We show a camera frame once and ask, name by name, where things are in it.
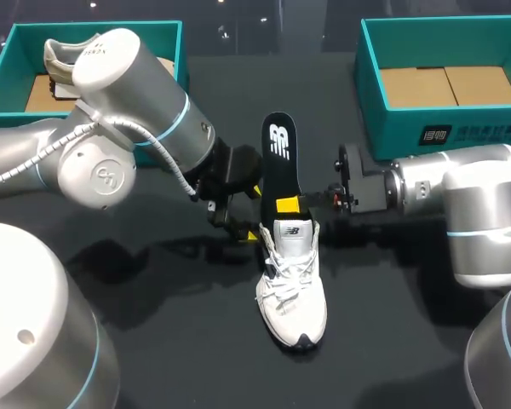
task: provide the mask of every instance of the black insole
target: black insole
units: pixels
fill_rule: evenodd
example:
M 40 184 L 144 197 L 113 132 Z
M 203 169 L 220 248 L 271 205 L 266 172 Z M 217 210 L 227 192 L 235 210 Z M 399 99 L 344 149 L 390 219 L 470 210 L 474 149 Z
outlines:
M 276 199 L 301 194 L 297 177 L 297 131 L 290 115 L 285 112 L 270 114 L 263 121 L 261 131 L 263 152 L 263 192 L 261 194 L 261 222 L 273 231 L 278 217 Z M 281 219 L 305 219 L 307 215 L 280 214 Z

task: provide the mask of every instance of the cable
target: cable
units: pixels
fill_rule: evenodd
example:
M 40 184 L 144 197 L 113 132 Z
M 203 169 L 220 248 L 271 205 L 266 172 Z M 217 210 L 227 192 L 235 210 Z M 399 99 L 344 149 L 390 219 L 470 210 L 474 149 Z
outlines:
M 8 179 L 17 176 L 19 173 L 23 173 L 26 170 L 29 170 L 45 158 L 47 158 L 51 153 L 55 152 L 60 147 L 65 146 L 67 143 L 70 143 L 71 141 L 82 138 L 91 133 L 92 130 L 96 128 L 96 124 L 85 124 L 85 125 L 79 125 L 74 130 L 63 137 L 61 137 L 58 141 L 47 145 L 44 149 L 39 151 L 36 155 L 34 155 L 32 158 L 28 159 L 26 162 L 20 164 L 19 166 L 14 167 L 11 170 L 8 170 L 7 172 L 4 172 L 0 175 L 0 183 L 4 183 Z
M 187 193 L 188 196 L 191 196 L 194 199 L 197 199 L 197 192 L 195 189 L 191 187 L 191 185 L 187 182 L 184 175 L 181 173 L 180 168 L 178 167 L 178 164 L 172 158 L 169 151 L 166 150 L 166 148 L 163 146 L 163 144 L 152 135 L 150 131 L 148 131 L 146 128 L 129 121 L 127 119 L 122 119 L 120 117 L 105 117 L 105 120 L 113 125 L 120 125 L 127 128 L 131 128 L 138 134 L 140 134 L 144 139 L 146 139 L 150 144 L 153 145 L 157 149 L 157 151 L 161 154 L 163 159 L 166 161 L 167 165 L 172 170 L 172 173 L 176 176 L 176 179 L 178 179 L 178 182 L 180 183 L 181 188 L 184 190 L 184 192 Z
M 150 131 L 148 131 L 146 128 L 129 121 L 127 119 L 122 119 L 120 117 L 106 117 L 105 120 L 114 125 L 114 126 L 124 126 L 126 128 L 130 128 L 140 134 L 144 139 L 146 139 L 150 144 L 157 149 L 159 154 L 164 158 L 167 165 L 172 170 L 172 173 L 174 173 L 176 179 L 180 183 L 181 188 L 184 190 L 184 192 L 187 193 L 188 196 L 190 196 L 193 200 L 198 199 L 197 192 L 195 189 L 191 187 L 191 185 L 187 182 L 184 175 L 181 173 L 180 167 L 178 167 L 178 164 L 172 158 L 170 153 L 166 150 L 166 148 L 161 144 L 161 142 L 152 135 Z M 85 125 L 79 125 L 76 128 L 74 128 L 74 131 L 72 131 L 70 134 L 65 135 L 61 137 L 58 141 L 52 143 L 51 145 L 47 145 L 44 149 L 39 151 L 35 156 L 28 159 L 25 163 L 20 164 L 19 166 L 16 166 L 12 170 L 9 170 L 7 172 L 4 172 L 0 175 L 0 183 L 4 183 L 8 179 L 12 178 L 13 176 L 17 176 L 19 173 L 25 172 L 47 158 L 51 153 L 55 152 L 60 147 L 65 146 L 67 143 L 70 143 L 71 141 L 82 138 L 85 136 L 88 136 L 95 128 L 98 126 L 98 123 L 93 122 L 90 124 Z

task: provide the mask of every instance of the black table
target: black table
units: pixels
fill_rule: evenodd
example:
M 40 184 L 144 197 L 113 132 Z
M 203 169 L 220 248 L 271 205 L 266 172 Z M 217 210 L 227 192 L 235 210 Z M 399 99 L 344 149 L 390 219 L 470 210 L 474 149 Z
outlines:
M 233 145 L 259 148 L 263 118 L 288 112 L 301 187 L 319 190 L 338 181 L 339 143 L 365 146 L 352 61 L 191 58 L 191 94 Z M 249 215 L 248 200 L 236 211 Z M 391 218 L 361 231 L 317 217 L 329 319 L 321 348 L 300 356 L 260 317 L 253 245 L 228 243 L 172 177 L 141 170 L 106 213 L 51 194 L 0 201 L 0 222 L 49 245 L 105 322 L 122 367 L 118 409 L 471 408 L 464 348 L 497 298 L 455 283 L 442 224 Z

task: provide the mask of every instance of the robotic arm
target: robotic arm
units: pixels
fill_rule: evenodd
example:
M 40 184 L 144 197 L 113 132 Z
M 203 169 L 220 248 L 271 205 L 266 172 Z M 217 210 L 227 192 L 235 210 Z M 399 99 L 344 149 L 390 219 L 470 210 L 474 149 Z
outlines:
M 0 130 L 0 198 L 49 190 L 105 210 L 134 186 L 139 147 L 193 201 L 209 201 L 214 226 L 248 237 L 251 225 L 236 222 L 228 204 L 235 193 L 258 196 L 260 155 L 217 137 L 138 36 L 117 29 L 98 37 L 72 79 L 81 99 L 67 118 Z
M 389 211 L 445 214 L 456 280 L 472 288 L 511 286 L 511 146 L 401 158 L 365 172 L 358 148 L 342 145 L 335 167 L 341 183 L 297 198 L 301 207 L 331 205 L 354 224 Z

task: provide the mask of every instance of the teal box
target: teal box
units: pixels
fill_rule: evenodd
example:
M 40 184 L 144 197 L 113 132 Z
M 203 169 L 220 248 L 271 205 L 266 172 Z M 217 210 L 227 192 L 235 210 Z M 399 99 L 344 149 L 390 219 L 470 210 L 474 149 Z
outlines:
M 383 68 L 500 66 L 511 84 L 511 15 L 362 20 L 354 82 L 376 160 L 511 145 L 511 105 L 391 108 Z
M 45 74 L 43 44 L 48 38 L 81 43 L 114 28 L 135 32 L 158 57 L 175 63 L 175 80 L 187 91 L 188 73 L 181 21 L 107 21 L 81 23 L 14 24 L 0 54 L 0 128 L 29 124 L 44 118 L 65 118 L 69 112 L 28 112 L 26 103 L 34 78 Z M 138 165 L 153 162 L 135 150 Z

